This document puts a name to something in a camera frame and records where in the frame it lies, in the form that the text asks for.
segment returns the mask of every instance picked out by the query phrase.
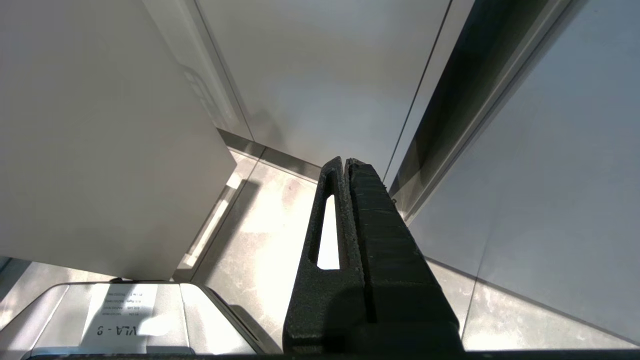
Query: tiled floor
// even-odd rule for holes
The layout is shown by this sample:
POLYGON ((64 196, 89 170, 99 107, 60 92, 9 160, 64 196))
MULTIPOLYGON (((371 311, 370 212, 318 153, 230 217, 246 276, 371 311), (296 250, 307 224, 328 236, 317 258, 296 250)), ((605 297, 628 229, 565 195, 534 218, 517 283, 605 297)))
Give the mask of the tiled floor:
MULTIPOLYGON (((230 150, 238 166, 203 239, 194 242, 174 279, 211 287, 239 316, 269 334, 277 350, 319 169, 233 137, 225 141, 235 148, 230 150)), ((322 246, 324 266, 332 268, 335 246, 325 241, 322 246)), ((467 350, 636 347, 437 263, 429 265, 460 320, 467 350)), ((54 284, 110 278, 11 260, 0 273, 0 328, 54 284)))

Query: concrete floor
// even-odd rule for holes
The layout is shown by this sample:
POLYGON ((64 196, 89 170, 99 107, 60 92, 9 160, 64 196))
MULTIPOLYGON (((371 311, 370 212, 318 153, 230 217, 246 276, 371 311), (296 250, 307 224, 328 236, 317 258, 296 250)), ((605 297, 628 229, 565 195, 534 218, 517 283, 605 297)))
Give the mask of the concrete floor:
MULTIPOLYGON (((225 141, 238 163, 236 171, 173 278, 212 288, 240 316, 260 325, 274 347, 281 346, 319 168, 229 136, 225 141)), ((332 226, 325 223, 323 268, 337 267, 332 226)), ((467 350, 636 347, 434 262, 429 265, 460 320, 467 350)), ((0 328, 54 284, 110 278, 13 259, 0 273, 0 328)))

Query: gray floor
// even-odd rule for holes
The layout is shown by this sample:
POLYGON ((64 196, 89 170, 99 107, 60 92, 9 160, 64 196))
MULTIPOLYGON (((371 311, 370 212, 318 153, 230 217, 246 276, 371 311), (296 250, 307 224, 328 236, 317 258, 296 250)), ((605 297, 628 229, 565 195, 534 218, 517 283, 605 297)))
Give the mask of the gray floor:
MULTIPOLYGON (((173 278, 211 287, 240 316, 260 325, 275 348, 281 345, 319 169, 259 145, 225 140, 235 148, 230 150, 238 166, 210 224, 173 278)), ((325 225, 329 231, 323 233, 320 263, 335 268, 335 235, 330 231, 335 224, 325 225)), ((436 263, 429 265, 460 320, 467 350, 635 347, 436 263)), ((0 273, 0 327, 54 284, 110 278, 11 260, 0 273)))

